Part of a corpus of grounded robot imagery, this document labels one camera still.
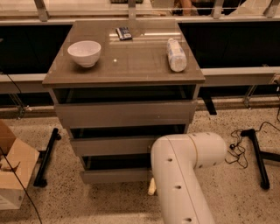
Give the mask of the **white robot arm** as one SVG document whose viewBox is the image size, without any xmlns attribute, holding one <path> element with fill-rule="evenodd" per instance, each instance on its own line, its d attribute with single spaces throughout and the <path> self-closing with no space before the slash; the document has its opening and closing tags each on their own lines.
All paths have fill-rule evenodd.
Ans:
<svg viewBox="0 0 280 224">
<path fill-rule="evenodd" d="M 150 161 L 164 224 L 215 224 L 195 170 L 218 165 L 227 146 L 213 132 L 161 136 Z"/>
</svg>

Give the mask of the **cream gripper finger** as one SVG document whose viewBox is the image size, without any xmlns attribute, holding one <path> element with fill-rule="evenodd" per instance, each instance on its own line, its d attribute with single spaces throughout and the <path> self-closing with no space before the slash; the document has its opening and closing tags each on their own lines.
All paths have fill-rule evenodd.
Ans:
<svg viewBox="0 0 280 224">
<path fill-rule="evenodd" d="M 152 196 L 152 195 L 155 194 L 156 190 L 157 190 L 157 188 L 156 188 L 155 179 L 152 178 L 152 179 L 150 180 L 150 184 L 149 184 L 149 187 L 148 187 L 148 194 L 149 194 L 150 196 Z"/>
</svg>

